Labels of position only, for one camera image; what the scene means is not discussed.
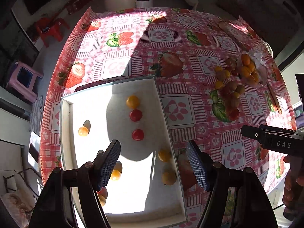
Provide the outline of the right hand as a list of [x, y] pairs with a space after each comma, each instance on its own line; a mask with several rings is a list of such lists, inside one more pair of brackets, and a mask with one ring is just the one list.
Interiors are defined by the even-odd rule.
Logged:
[[290, 155], [283, 159], [285, 163], [289, 163], [291, 165], [284, 180], [282, 198], [282, 202], [285, 205], [283, 216], [290, 221], [293, 221], [299, 213], [299, 211], [296, 210], [295, 205], [302, 192], [300, 187], [303, 187], [303, 160], [301, 160], [301, 167], [298, 168], [298, 170], [295, 170], [296, 159], [299, 158]]

